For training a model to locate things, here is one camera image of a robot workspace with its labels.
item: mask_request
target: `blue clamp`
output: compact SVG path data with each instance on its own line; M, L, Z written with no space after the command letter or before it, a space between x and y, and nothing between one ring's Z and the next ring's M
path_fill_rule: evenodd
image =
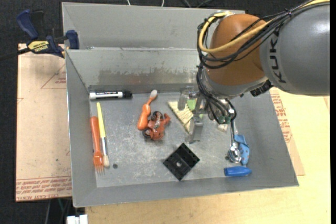
M43 12L34 12L30 13L30 9L26 9L23 12L21 12L17 17L16 21L19 25L19 27L26 32L29 37L30 41L27 42L27 47L29 44L32 44L34 41L34 45L29 48L33 53L35 54L52 54L60 57L64 57L64 50L61 46L56 44L55 41L64 41L66 39L69 40L70 42L70 49L79 49L79 40L78 40L78 35L76 31L74 30L69 30L67 31L66 35L60 38L54 39L53 36L46 36L46 37L41 37L41 34L43 33ZM33 22L35 22L38 26L40 26L39 30L40 33L36 30L34 27ZM48 41L47 43L36 43L37 39L43 39L41 41Z
M79 49L79 40L78 35L75 30L69 30L66 33L66 36L70 42L70 49Z
M38 31L35 29L32 21L30 20L30 9L26 9L17 15L16 21L19 24L19 27L29 35L31 40L38 38Z
M239 151L241 155L241 164L246 165L250 157L250 148L248 147L245 137L242 134L235 134L235 141L239 143Z

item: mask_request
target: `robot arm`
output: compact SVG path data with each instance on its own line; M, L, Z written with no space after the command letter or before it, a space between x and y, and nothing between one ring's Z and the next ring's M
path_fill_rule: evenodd
M269 17L222 12L199 26L201 93L231 99L275 86L293 94L329 94L330 0L310 0ZM219 19L207 48L208 29Z

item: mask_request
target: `orange toy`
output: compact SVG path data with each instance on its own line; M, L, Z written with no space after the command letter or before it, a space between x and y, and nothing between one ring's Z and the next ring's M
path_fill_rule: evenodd
M138 121L138 130L143 131L146 129L147 124L148 124L148 116L151 114L151 107L149 106L151 104L151 102L158 96L157 93L158 91L153 90L151 92L151 95L147 101L147 103L145 103L142 106L142 112Z
M147 128L142 131L143 136L151 140L161 139L164 135L164 127L169 121L170 117L166 113L162 115L161 112L155 111L148 121Z
M151 102L158 96L158 91L153 90L147 101L142 106L142 111L138 120L138 130L142 131L142 134L146 138L152 140L159 140L164 135L164 127L170 121L170 117L167 114L162 115L161 112L155 111L148 120L151 114Z

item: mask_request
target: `cardboard sheet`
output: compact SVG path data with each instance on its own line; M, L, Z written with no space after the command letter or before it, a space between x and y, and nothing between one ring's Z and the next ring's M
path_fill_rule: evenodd
M297 176L304 175L281 93L272 100ZM65 60L27 53L18 57L16 201L70 197Z

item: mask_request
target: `yellow cable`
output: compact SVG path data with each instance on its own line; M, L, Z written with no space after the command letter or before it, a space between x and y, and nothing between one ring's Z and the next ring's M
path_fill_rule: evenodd
M98 115L98 124L99 124L99 133L100 137L106 137L103 115L101 113L101 106L100 103L97 102L97 115Z
M304 5L303 7L323 3L323 2L330 2L330 0L314 0L314 1ZM273 20L270 20L270 21L264 23L263 25L260 25L260 26L256 27L252 31L247 32L247 33L241 35L240 37L236 38L235 40L232 40L232 41L230 41L226 44L223 44L222 46L220 46L218 48L214 48L214 49L205 48L203 46L203 37L205 35L205 32L206 32L207 28L210 26L211 22L216 18L221 18L221 17L227 16L227 15L232 15L232 14L233 13L231 13L231 12L217 13L217 14L212 15L210 18L208 18L208 20L203 25L203 27L201 29L201 32L199 33L199 37L198 37L198 46L201 49L201 51L204 51L204 52L207 52L207 53L214 53L214 52L223 51L227 48L230 48L230 47L234 46L235 44L237 44L238 42L240 42L243 39L246 40L247 38L256 34L257 32L262 30L265 26L267 26L268 24L270 24L273 21Z

